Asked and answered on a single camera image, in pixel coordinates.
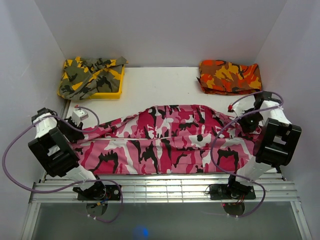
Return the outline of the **pink camouflage trousers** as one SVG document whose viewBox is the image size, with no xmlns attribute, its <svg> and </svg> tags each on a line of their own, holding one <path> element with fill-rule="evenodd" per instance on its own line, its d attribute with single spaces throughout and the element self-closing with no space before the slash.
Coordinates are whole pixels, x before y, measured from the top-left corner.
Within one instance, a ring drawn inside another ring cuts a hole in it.
<svg viewBox="0 0 320 240">
<path fill-rule="evenodd" d="M 152 106 L 88 129 L 73 147 L 96 175 L 234 172 L 253 156 L 260 129 L 244 133 L 232 119 L 205 105 Z"/>
</svg>

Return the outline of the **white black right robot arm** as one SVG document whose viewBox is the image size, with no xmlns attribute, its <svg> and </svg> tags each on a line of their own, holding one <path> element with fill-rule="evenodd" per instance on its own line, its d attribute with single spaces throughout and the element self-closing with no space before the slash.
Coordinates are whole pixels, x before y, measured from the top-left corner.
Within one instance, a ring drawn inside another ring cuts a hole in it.
<svg viewBox="0 0 320 240">
<path fill-rule="evenodd" d="M 230 198 L 244 199 L 254 192 L 254 181 L 265 172 L 287 166 L 294 154 L 302 133 L 300 126 L 292 124 L 285 116 L 283 100 L 275 98 L 275 93 L 260 91 L 254 94 L 253 107 L 244 110 L 239 101 L 228 107 L 240 117 L 239 125 L 244 133 L 253 133 L 260 128 L 254 142 L 253 156 L 249 161 L 228 178 L 223 190 Z"/>
</svg>

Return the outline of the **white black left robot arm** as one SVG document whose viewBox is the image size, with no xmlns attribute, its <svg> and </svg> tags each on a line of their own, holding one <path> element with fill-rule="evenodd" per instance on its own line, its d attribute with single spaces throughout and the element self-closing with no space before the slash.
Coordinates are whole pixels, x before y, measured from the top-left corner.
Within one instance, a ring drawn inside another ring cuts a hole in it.
<svg viewBox="0 0 320 240">
<path fill-rule="evenodd" d="M 76 108 L 69 118 L 59 118 L 49 108 L 42 108 L 31 118 L 35 125 L 35 139 L 28 147 L 51 177 L 66 177 L 79 182 L 73 191 L 89 200 L 105 200 L 107 189 L 99 178 L 80 165 L 80 156 L 72 144 L 83 140 L 83 120 L 88 118 L 85 109 Z"/>
</svg>

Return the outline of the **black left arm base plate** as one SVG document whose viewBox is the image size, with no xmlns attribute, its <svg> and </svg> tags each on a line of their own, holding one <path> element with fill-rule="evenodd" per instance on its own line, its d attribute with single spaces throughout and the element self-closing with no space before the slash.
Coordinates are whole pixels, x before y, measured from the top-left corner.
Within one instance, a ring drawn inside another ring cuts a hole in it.
<svg viewBox="0 0 320 240">
<path fill-rule="evenodd" d="M 86 190 L 81 190 L 80 187 L 74 187 L 72 190 L 78 194 L 77 200 L 80 201 L 119 201 L 121 199 L 120 190 L 115 184 L 102 186 L 95 183 Z"/>
</svg>

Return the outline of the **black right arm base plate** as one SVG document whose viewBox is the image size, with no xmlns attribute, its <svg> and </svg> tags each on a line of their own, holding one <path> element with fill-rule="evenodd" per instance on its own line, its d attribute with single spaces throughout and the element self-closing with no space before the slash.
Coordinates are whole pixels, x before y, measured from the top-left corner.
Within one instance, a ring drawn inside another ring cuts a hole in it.
<svg viewBox="0 0 320 240">
<path fill-rule="evenodd" d="M 211 184 L 209 186 L 211 200 L 255 200 L 256 194 L 252 186 L 230 184 Z"/>
</svg>

